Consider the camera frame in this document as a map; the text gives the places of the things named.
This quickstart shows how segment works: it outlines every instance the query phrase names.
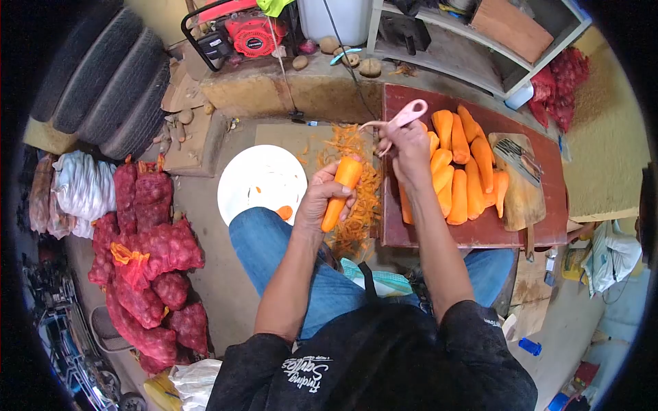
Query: vegetable peeler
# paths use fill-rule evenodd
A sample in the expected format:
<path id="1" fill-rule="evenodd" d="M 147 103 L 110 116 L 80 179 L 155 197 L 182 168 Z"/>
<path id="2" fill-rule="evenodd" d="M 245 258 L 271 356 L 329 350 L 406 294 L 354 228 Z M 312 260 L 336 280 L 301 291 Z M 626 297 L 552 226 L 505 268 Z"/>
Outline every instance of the vegetable peeler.
<path id="1" fill-rule="evenodd" d="M 373 126 L 377 129 L 386 128 L 389 130 L 394 130 L 396 128 L 401 128 L 411 123 L 413 120 L 418 120 L 425 112 L 427 111 L 427 102 L 425 100 L 414 100 L 408 103 L 406 106 L 400 110 L 395 117 L 390 121 L 369 121 L 366 124 L 363 124 L 359 127 L 359 131 L 363 130 L 367 126 Z M 383 157 L 391 149 L 393 145 L 392 141 L 388 141 L 386 149 L 378 154 L 378 157 Z"/>

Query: white bowl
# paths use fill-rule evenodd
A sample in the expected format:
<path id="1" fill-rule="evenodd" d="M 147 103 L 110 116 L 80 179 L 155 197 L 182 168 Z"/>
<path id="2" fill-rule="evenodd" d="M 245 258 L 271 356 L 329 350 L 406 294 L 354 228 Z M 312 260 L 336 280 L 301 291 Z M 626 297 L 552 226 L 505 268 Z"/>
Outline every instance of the white bowl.
<path id="1" fill-rule="evenodd" d="M 217 206 L 228 226 L 248 208 L 277 211 L 288 205 L 292 217 L 287 223 L 292 226 L 307 186 L 304 169 L 288 150 L 255 145 L 236 155 L 224 169 L 217 187 Z"/>

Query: person's right hand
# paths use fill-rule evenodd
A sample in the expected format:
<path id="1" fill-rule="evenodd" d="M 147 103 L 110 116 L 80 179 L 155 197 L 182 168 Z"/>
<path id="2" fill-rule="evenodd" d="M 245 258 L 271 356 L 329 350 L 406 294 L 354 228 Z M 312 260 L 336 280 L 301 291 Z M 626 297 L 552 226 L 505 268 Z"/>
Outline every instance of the person's right hand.
<path id="1" fill-rule="evenodd" d="M 419 120 L 402 128 L 383 127 L 379 130 L 379 136 L 380 151 L 386 148 L 389 141 L 393 143 L 394 147 L 389 151 L 393 157 L 393 171 L 408 193 L 432 187 L 430 138 Z"/>

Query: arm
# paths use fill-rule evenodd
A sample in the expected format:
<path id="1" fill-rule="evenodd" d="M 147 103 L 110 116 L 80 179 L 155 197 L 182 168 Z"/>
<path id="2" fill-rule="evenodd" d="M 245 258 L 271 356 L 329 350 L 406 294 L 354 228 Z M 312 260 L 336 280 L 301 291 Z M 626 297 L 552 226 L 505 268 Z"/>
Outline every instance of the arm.
<path id="1" fill-rule="evenodd" d="M 258 305 L 254 334 L 275 334 L 289 343 L 299 334 L 309 303 L 313 264 L 324 239 L 320 225 L 327 202 L 333 196 L 349 197 L 340 215 L 345 220 L 356 201 L 354 190 L 334 181 L 337 169 L 338 162 L 334 162 L 311 178 L 297 210 L 286 253 Z"/>
<path id="2" fill-rule="evenodd" d="M 427 133 L 420 122 L 414 121 L 404 128 L 386 130 L 385 136 L 397 148 L 393 171 L 411 202 L 420 243 L 420 266 L 440 324 L 455 303 L 474 300 L 466 264 L 448 232 L 432 187 Z"/>

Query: cable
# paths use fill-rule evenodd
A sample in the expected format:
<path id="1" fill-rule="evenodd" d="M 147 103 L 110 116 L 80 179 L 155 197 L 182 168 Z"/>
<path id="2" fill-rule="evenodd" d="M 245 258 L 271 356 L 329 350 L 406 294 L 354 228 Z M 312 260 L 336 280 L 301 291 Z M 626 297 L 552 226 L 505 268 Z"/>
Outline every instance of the cable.
<path id="1" fill-rule="evenodd" d="M 329 11 L 329 5 L 327 4 L 327 0 L 323 0 L 323 1 L 324 1 L 324 8 L 327 9 L 327 13 L 329 14 L 329 20 L 331 21 L 331 25 L 334 28 L 336 39 L 338 39 L 338 45 L 343 50 L 343 54 L 345 55 L 345 59 L 347 60 L 347 64 L 345 65 L 347 66 L 349 73 L 352 75 L 352 80 L 354 80 L 354 84 L 357 86 L 359 97 L 361 98 L 363 105 L 366 107 L 366 110 L 368 110 L 368 112 L 372 116 L 373 120 L 377 120 L 378 117 L 374 115 L 372 110 L 370 110 L 370 107 L 368 107 L 368 103 L 366 103 L 366 99 L 363 97 L 363 92 L 361 91 L 361 87 L 359 86 L 359 81 L 357 80 L 356 75 L 354 75 L 354 69 L 352 68 L 352 65 L 349 63 L 349 59 L 347 58 L 347 52 L 345 50 L 345 46 L 343 45 L 343 42 L 340 40 L 340 36 L 338 35 L 338 30 L 336 29 L 336 25 L 334 24 L 334 17 L 331 15 L 331 11 Z"/>

